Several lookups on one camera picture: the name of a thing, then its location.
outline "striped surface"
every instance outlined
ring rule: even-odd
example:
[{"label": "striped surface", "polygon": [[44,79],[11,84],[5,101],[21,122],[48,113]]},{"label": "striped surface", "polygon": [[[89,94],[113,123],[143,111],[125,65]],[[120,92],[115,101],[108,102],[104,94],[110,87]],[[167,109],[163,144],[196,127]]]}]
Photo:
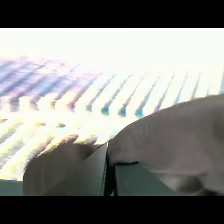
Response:
[{"label": "striped surface", "polygon": [[0,179],[21,180],[29,159],[67,136],[102,144],[129,123],[224,92],[222,68],[104,73],[59,62],[0,61]]}]

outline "keyboard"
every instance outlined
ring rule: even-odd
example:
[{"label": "keyboard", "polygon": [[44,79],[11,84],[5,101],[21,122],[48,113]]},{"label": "keyboard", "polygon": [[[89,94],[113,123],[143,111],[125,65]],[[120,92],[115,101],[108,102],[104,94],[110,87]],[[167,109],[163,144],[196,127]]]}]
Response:
[{"label": "keyboard", "polygon": [[0,60],[0,179],[67,137],[104,144],[174,104],[224,92],[223,71],[109,73],[47,59]]}]

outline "overexposed sky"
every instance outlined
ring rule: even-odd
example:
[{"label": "overexposed sky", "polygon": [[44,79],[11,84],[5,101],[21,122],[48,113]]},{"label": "overexposed sky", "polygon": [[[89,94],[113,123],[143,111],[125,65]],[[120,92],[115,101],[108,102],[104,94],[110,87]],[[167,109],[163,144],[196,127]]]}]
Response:
[{"label": "overexposed sky", "polygon": [[109,68],[208,66],[224,62],[224,29],[0,29],[0,56],[31,55]]}]

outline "person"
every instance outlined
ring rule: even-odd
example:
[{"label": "person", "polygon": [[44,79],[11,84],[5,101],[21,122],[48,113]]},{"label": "person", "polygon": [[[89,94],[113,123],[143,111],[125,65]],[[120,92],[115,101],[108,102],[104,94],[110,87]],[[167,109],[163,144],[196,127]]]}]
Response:
[{"label": "person", "polygon": [[[222,195],[223,111],[224,96],[218,95],[177,104],[137,120],[109,141],[110,166],[138,162],[174,191]],[[27,195],[43,194],[93,152],[90,146],[67,144],[28,164],[24,174]],[[76,147],[77,152],[70,152]]]}]

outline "gray fabric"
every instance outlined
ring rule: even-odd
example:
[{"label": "gray fabric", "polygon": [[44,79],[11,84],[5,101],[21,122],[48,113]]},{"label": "gray fabric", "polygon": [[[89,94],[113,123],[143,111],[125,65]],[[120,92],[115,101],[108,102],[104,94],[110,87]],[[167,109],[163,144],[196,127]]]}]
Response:
[{"label": "gray fabric", "polygon": [[140,119],[109,142],[112,165],[140,162],[160,175],[197,177],[224,193],[224,96],[175,105]]}]

